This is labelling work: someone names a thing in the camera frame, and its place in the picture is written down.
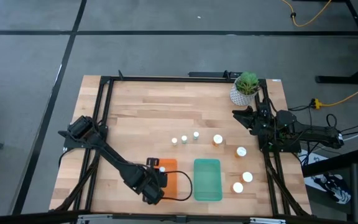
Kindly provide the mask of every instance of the white cap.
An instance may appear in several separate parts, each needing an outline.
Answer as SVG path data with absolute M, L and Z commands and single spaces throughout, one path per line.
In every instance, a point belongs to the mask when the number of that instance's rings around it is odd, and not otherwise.
M 251 182 L 252 181 L 252 174 L 250 172 L 245 172 L 242 174 L 242 178 L 245 182 Z
M 238 147 L 237 148 L 237 155 L 245 156 L 246 154 L 247 154 L 247 150 L 244 147 Z
M 236 182 L 233 184 L 233 191 L 235 193 L 241 193 L 243 189 L 244 189 L 244 187 L 242 186 L 241 183 Z
M 215 134 L 214 136 L 214 142 L 216 144 L 221 144 L 223 142 L 223 137 L 221 135 Z

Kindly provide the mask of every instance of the wooden table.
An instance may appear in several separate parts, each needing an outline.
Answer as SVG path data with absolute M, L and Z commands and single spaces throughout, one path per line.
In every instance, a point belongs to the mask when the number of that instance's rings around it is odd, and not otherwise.
M 84 76 L 73 121 L 81 115 L 92 116 L 99 80 L 100 76 Z M 267 80 L 267 86 L 275 107 L 285 110 L 287 104 L 281 81 Z M 115 81 L 107 122 L 108 144 L 131 162 L 144 164 L 148 157 L 177 159 L 178 170 L 186 172 L 191 178 L 195 159 L 219 159 L 223 199 L 208 203 L 191 197 L 185 202 L 162 200 L 158 205 L 147 205 L 142 202 L 142 196 L 128 188 L 118 171 L 102 158 L 92 212 L 271 216 L 263 155 L 259 151 L 257 137 L 251 136 L 232 117 L 232 110 L 243 110 L 245 107 L 230 101 L 231 87 L 231 83 Z M 197 141 L 191 139 L 194 131 L 200 133 Z M 184 134 L 190 137 L 188 144 L 172 146 L 171 138 L 180 139 Z M 211 144 L 215 134 L 224 138 L 219 147 Z M 247 149 L 245 158 L 234 157 L 234 151 L 239 146 Z M 83 154 L 84 149 L 77 149 L 62 159 L 50 208 L 59 206 L 77 184 Z M 281 160 L 287 188 L 310 213 L 299 161 L 290 153 L 281 153 Z M 231 185 L 245 171 L 253 174 L 253 181 L 244 184 L 243 193 L 232 193 Z M 178 174 L 177 177 L 178 198 L 184 198 L 189 194 L 190 185 L 184 175 Z M 87 188 L 85 186 L 81 208 L 85 206 Z M 279 211 L 283 213 L 277 186 L 276 194 Z

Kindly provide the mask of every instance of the green tray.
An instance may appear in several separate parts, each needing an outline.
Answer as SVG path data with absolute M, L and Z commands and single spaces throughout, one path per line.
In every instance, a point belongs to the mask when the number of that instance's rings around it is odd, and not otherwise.
M 197 201 L 222 200 L 221 163 L 217 159 L 194 160 L 194 198 Z

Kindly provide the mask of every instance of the small white bottle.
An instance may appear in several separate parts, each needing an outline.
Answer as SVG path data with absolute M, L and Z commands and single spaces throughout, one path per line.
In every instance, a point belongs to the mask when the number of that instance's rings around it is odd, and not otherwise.
M 197 139 L 198 139 L 198 136 L 200 136 L 200 134 L 195 131 L 195 132 L 193 133 L 193 136 L 194 136 L 194 140 L 197 140 Z
M 177 140 L 176 138 L 173 138 L 173 139 L 172 139 L 172 144 L 173 144 L 174 146 L 176 146 L 176 145 L 178 144 L 178 140 Z
M 182 144 L 186 144 L 186 143 L 187 143 L 187 136 L 182 136 L 182 137 L 181 137 L 181 143 L 182 143 Z

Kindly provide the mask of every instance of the potted plant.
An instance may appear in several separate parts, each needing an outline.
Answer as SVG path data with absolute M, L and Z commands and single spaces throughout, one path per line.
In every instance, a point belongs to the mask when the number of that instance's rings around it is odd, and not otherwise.
M 259 91 L 259 81 L 255 73 L 243 72 L 236 78 L 230 91 L 231 101 L 239 106 L 247 106 L 252 103 Z

